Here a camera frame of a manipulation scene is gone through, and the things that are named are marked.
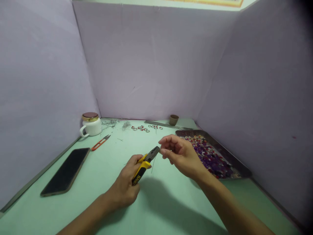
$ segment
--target metal ruler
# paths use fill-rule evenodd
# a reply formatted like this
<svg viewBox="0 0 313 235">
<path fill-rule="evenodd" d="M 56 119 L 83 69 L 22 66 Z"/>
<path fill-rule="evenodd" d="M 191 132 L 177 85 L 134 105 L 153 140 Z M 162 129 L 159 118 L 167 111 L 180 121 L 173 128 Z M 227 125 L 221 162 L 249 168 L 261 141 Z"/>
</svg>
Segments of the metal ruler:
<svg viewBox="0 0 313 235">
<path fill-rule="evenodd" d="M 155 121 L 148 121 L 148 120 L 146 120 L 145 123 L 152 124 L 152 125 L 169 127 L 169 128 L 174 128 L 174 129 L 179 129 L 179 130 L 193 130 L 192 128 L 171 126 L 169 124 L 164 124 L 164 123 L 155 122 Z"/>
</svg>

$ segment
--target black phone screen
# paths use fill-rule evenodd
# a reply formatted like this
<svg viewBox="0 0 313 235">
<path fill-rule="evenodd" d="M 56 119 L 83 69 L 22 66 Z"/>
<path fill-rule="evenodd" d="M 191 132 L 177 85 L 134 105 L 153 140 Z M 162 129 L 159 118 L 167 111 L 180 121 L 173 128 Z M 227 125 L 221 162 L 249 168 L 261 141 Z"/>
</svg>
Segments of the black phone screen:
<svg viewBox="0 0 313 235">
<path fill-rule="evenodd" d="M 40 195 L 47 196 L 47 194 L 65 191 L 71 185 L 89 151 L 90 148 L 74 149 Z"/>
</svg>

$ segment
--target smartphone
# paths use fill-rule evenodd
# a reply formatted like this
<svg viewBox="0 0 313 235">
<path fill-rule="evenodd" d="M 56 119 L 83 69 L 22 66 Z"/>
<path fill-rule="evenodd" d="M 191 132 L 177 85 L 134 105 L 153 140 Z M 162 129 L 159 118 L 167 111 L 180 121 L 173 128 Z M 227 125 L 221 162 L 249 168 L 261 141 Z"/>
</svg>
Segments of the smartphone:
<svg viewBox="0 0 313 235">
<path fill-rule="evenodd" d="M 74 149 L 40 193 L 40 196 L 63 194 L 70 190 L 89 152 L 90 148 Z"/>
</svg>

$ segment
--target hand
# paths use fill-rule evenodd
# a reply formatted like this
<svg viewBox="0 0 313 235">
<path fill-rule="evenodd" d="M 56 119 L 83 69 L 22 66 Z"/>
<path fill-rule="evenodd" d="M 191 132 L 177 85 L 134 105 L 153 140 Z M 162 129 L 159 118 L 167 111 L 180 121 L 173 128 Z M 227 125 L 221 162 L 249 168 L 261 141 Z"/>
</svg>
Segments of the hand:
<svg viewBox="0 0 313 235">
<path fill-rule="evenodd" d="M 203 174 L 211 175 L 189 141 L 172 134 L 163 137 L 159 144 L 163 159 L 168 158 L 185 176 L 197 181 Z"/>
<path fill-rule="evenodd" d="M 114 184 L 103 195 L 104 200 L 112 211 L 130 206 L 136 200 L 140 187 L 139 184 L 132 186 L 131 180 L 140 166 L 140 163 L 137 163 L 137 161 L 142 157 L 141 154 L 133 155 L 122 169 Z"/>
</svg>

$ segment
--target lavender wall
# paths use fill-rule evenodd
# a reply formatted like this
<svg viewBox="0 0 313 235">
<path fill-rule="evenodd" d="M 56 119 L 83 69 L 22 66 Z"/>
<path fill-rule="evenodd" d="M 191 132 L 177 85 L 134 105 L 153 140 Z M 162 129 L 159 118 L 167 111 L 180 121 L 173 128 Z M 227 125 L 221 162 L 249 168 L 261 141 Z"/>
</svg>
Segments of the lavender wall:
<svg viewBox="0 0 313 235">
<path fill-rule="evenodd" d="M 70 0 L 0 1 L 0 208 L 98 112 Z"/>
<path fill-rule="evenodd" d="M 313 59 L 303 15 L 286 0 L 261 0 L 241 13 L 198 124 L 305 224 L 312 186 Z"/>
<path fill-rule="evenodd" d="M 239 12 L 73 5 L 102 116 L 198 117 Z"/>
</svg>

